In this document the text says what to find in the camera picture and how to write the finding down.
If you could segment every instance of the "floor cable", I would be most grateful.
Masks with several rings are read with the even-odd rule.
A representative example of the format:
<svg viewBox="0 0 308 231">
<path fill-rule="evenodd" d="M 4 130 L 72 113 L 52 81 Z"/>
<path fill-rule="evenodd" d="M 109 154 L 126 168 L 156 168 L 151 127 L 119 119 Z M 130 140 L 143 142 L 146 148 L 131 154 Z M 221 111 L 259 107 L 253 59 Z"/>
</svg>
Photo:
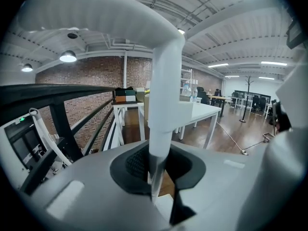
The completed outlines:
<svg viewBox="0 0 308 231">
<path fill-rule="evenodd" d="M 242 148 L 239 147 L 239 145 L 236 143 L 236 141 L 231 137 L 231 135 L 227 133 L 227 131 L 222 127 L 222 125 L 219 124 L 218 122 L 216 122 L 216 123 L 217 123 L 217 124 L 222 128 L 222 130 L 224 130 L 225 133 L 232 139 L 232 141 L 233 141 L 233 142 L 236 144 L 236 146 L 240 149 L 240 151 L 241 151 L 241 153 L 242 153 L 243 155 L 248 156 L 248 153 L 246 152 L 246 149 L 248 149 L 248 148 L 250 148 L 250 147 L 253 147 L 253 146 L 257 145 L 257 144 L 260 144 L 260 143 L 264 142 L 264 140 L 262 140 L 262 141 L 260 141 L 260 142 L 257 143 L 257 144 L 254 144 L 254 145 L 251 145 L 251 146 L 249 146 L 249 147 L 247 147 L 247 148 L 245 148 L 245 149 L 242 149 Z"/>
</svg>

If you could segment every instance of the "brick wall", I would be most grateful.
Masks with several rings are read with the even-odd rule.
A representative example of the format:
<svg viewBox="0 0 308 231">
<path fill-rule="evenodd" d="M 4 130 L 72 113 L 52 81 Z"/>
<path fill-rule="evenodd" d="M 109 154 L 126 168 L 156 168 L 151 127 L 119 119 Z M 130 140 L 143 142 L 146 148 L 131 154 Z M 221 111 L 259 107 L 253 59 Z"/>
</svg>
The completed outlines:
<svg viewBox="0 0 308 231">
<path fill-rule="evenodd" d="M 60 64 L 36 75 L 36 83 L 65 83 L 84 84 L 108 87 L 123 87 L 123 57 L 93 57 L 78 60 L 72 64 Z M 193 78 L 199 81 L 198 86 L 205 90 L 221 88 L 222 80 L 199 70 L 192 72 Z M 152 60 L 147 58 L 128 57 L 127 86 L 145 87 L 151 80 Z M 111 98 L 111 93 L 95 94 L 66 101 L 65 110 L 69 124 L 72 126 L 86 114 Z M 75 139 L 80 148 L 84 148 L 97 125 L 110 110 L 107 105 L 96 114 L 76 135 Z M 42 108 L 42 118 L 51 134 L 55 134 L 49 107 Z M 110 119 L 105 123 L 93 148 L 99 148 Z"/>
</svg>

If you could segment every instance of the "orange box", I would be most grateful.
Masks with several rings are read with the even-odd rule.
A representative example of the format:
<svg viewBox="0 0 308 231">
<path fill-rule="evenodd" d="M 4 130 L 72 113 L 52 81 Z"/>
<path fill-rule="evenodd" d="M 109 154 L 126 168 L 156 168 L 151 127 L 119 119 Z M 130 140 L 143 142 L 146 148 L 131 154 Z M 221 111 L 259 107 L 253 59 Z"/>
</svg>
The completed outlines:
<svg viewBox="0 0 308 231">
<path fill-rule="evenodd" d="M 126 102 L 126 97 L 125 96 L 116 96 L 115 97 L 115 102 L 116 103 Z"/>
</svg>

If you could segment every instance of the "railing post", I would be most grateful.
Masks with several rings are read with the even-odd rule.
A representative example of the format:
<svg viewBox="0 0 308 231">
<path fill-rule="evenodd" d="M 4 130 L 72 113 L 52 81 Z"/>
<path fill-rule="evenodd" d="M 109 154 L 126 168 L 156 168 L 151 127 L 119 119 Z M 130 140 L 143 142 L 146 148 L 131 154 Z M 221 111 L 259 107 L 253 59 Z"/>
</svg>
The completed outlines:
<svg viewBox="0 0 308 231">
<path fill-rule="evenodd" d="M 76 143 L 67 120 L 64 102 L 50 105 L 50 111 L 58 135 L 60 137 L 64 137 L 67 142 L 65 150 L 68 155 L 73 161 L 77 161 L 78 159 L 82 158 L 83 155 Z"/>
</svg>

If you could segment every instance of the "fluorescent light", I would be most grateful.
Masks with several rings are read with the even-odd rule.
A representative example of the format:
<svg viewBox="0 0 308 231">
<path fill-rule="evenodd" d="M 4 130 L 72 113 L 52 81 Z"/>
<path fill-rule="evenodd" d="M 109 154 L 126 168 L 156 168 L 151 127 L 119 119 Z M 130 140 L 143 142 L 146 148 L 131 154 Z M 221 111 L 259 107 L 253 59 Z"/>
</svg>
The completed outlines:
<svg viewBox="0 0 308 231">
<path fill-rule="evenodd" d="M 207 67 L 220 67 L 220 66 L 227 66 L 229 64 L 217 64 L 217 65 L 211 65 L 211 66 L 207 66 Z"/>
<path fill-rule="evenodd" d="M 65 63 L 72 63 L 77 60 L 75 53 L 72 51 L 63 52 L 59 59 Z"/>
<path fill-rule="evenodd" d="M 259 77 L 259 79 L 274 79 L 274 78 L 269 78 L 269 77 Z"/>
<path fill-rule="evenodd" d="M 184 33 L 185 33 L 185 31 L 182 30 L 182 29 L 178 29 L 178 31 L 179 31 L 181 34 L 184 34 Z"/>
<path fill-rule="evenodd" d="M 30 64 L 25 64 L 21 71 L 23 72 L 31 72 L 33 70 L 32 66 Z"/>
<path fill-rule="evenodd" d="M 287 66 L 288 65 L 288 64 L 276 63 L 276 62 L 261 62 L 261 64 L 272 64 L 272 65 L 281 65 L 281 66 Z"/>
</svg>

